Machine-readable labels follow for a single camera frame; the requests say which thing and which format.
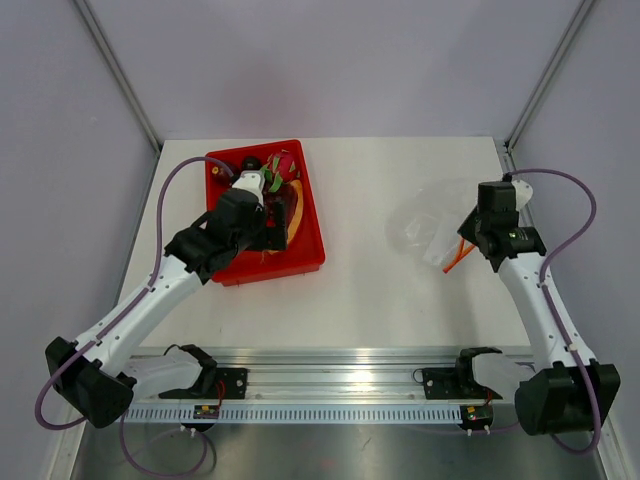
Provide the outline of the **clear orange zip top bag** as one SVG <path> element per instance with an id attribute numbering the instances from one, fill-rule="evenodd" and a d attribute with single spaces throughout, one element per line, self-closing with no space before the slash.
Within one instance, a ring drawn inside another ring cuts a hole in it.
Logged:
<path id="1" fill-rule="evenodd" d="M 385 234 L 391 247 L 421 268 L 453 266 L 470 250 L 457 230 L 476 205 L 477 185 L 471 178 L 424 184 L 390 215 Z"/>

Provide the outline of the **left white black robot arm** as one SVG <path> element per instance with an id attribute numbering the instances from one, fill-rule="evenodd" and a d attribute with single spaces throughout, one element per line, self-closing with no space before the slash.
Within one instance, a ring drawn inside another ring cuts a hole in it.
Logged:
<path id="1" fill-rule="evenodd" d="M 230 266 L 244 251 L 284 250 L 288 208 L 239 188 L 179 231 L 157 257 L 145 282 L 75 340 L 53 339 L 45 349 L 54 389 L 82 420 L 104 428 L 140 399 L 204 398 L 220 391 L 217 363 L 188 344 L 163 356 L 134 360 L 141 342 L 182 301 Z"/>

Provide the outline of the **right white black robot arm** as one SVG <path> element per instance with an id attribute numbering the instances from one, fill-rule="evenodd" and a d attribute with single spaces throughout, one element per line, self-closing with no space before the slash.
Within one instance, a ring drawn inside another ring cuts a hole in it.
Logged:
<path id="1" fill-rule="evenodd" d="M 523 322 L 534 364 L 525 367 L 496 348 L 461 352 L 456 389 L 485 388 L 512 402 L 529 435 L 598 435 L 620 387 L 612 364 L 602 364 L 578 334 L 557 291 L 546 247 L 533 227 L 519 223 L 518 192 L 510 181 L 479 184 L 477 203 L 461 225 L 507 288 Z"/>

